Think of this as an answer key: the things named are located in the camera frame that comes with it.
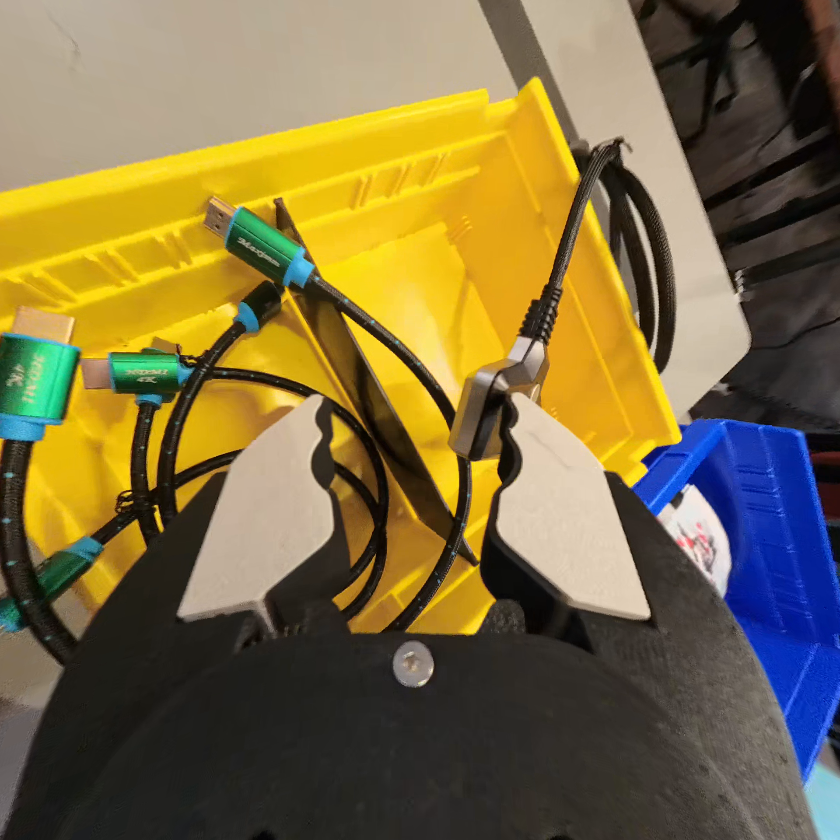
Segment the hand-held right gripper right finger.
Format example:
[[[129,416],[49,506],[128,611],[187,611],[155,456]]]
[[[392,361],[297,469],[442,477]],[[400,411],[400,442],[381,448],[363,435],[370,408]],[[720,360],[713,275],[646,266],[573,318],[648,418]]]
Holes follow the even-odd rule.
[[[506,398],[500,439],[480,558],[488,591],[536,622],[555,604],[650,619],[610,476],[591,450],[521,393]]]

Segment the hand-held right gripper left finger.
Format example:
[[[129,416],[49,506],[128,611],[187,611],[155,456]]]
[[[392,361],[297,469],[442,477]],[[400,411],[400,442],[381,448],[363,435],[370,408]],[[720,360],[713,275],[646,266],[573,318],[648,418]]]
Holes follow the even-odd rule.
[[[332,409],[313,395],[271,425],[227,471],[177,615],[252,612],[300,623],[344,583],[344,526],[331,484]]]

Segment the black braided cable green plugs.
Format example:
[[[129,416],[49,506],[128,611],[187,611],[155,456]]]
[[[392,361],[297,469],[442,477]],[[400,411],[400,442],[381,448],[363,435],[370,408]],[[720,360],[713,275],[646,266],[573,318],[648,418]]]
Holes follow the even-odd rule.
[[[452,428],[455,408],[427,367],[393,333],[323,280],[316,267],[308,260],[307,250],[303,245],[285,236],[279,229],[269,226],[247,208],[232,207],[217,198],[211,199],[204,223],[224,240],[224,246],[229,253],[255,268],[265,280],[272,280],[283,286],[285,293],[289,287],[305,290],[311,282],[315,291],[321,292],[343,316],[359,325],[386,347],[415,375],[441,412],[447,426]],[[315,395],[312,389],[301,383],[256,371],[219,368],[218,362],[210,371],[193,368],[192,377],[183,386],[181,393],[173,402],[164,404],[154,417],[148,463],[151,496],[158,525],[167,525],[175,516],[175,461],[182,437],[182,426],[206,382],[212,379],[230,379],[268,385],[300,396]],[[106,359],[84,360],[82,374],[87,389],[110,390],[107,386]],[[122,528],[117,522],[136,520],[131,509],[130,490],[122,493],[116,510],[117,515],[111,524],[112,530],[118,531]]]
[[[146,545],[160,533],[152,501],[149,446],[154,417],[173,402],[193,375],[193,368],[210,371],[232,344],[247,333],[259,332],[280,311],[283,286],[261,282],[239,304],[233,324],[195,363],[185,361],[177,344],[157,340],[138,352],[111,352],[106,359],[107,386],[119,395],[131,395],[138,407],[130,450],[131,509]]]
[[[35,308],[17,309],[1,344],[1,562],[7,594],[40,646],[66,666],[77,640],[58,618],[30,556],[25,496],[34,446],[67,415],[81,351],[75,320]]]

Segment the yellow plastic bin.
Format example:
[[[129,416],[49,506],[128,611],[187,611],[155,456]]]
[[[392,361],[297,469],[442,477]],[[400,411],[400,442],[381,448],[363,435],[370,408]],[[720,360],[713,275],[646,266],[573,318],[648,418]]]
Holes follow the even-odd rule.
[[[489,103],[484,91],[128,164],[2,192],[2,332],[30,306],[76,320],[84,357],[139,351],[154,338],[209,348],[261,276],[203,219],[212,196],[268,224],[282,199],[324,279],[389,329],[457,404],[467,376],[509,351],[549,278],[578,181],[538,80]],[[327,326],[347,326],[445,502],[455,454],[432,399],[391,352],[308,297],[239,339],[222,364],[289,377],[353,405]],[[679,440],[664,385],[637,327],[605,235],[587,209],[549,344],[542,408],[628,485],[644,458]],[[247,446],[299,404],[265,385],[212,381],[185,425],[178,470]],[[137,407],[86,392],[35,446],[26,528],[44,555],[92,536],[130,487]],[[388,552],[371,602],[352,622],[375,633],[398,616],[444,547],[391,474]]]

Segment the blue plastic bin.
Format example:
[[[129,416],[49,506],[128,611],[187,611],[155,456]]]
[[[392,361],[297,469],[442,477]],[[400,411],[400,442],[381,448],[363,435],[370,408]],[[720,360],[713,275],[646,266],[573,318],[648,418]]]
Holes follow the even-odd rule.
[[[696,487],[725,529],[726,602],[780,704],[806,783],[839,693],[837,569],[802,432],[700,419],[646,457],[634,490],[654,514]]]

